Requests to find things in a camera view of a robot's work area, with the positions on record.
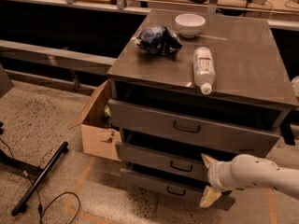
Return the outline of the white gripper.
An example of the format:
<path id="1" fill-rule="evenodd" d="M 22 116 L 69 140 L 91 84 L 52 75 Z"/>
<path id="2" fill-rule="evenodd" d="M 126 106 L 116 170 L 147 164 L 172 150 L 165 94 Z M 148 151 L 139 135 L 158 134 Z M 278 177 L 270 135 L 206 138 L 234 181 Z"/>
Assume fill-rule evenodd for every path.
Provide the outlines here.
<path id="1" fill-rule="evenodd" d="M 233 189 L 227 184 L 227 178 L 231 176 L 230 162 L 215 160 L 205 153 L 202 153 L 201 157 L 208 168 L 207 177 L 211 187 L 205 187 L 200 207 L 208 208 L 220 198 L 222 192 Z"/>

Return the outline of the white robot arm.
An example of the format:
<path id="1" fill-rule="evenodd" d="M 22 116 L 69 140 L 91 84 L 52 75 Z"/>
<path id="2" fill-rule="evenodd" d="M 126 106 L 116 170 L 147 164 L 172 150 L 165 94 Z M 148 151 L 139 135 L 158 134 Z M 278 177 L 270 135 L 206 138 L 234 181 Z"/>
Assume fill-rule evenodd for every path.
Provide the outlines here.
<path id="1" fill-rule="evenodd" d="M 217 161 L 202 154 L 209 185 L 205 187 L 200 206 L 208 208 L 223 192 L 233 189 L 268 188 L 299 199 L 299 170 L 282 168 L 274 162 L 248 154 L 231 161 Z"/>

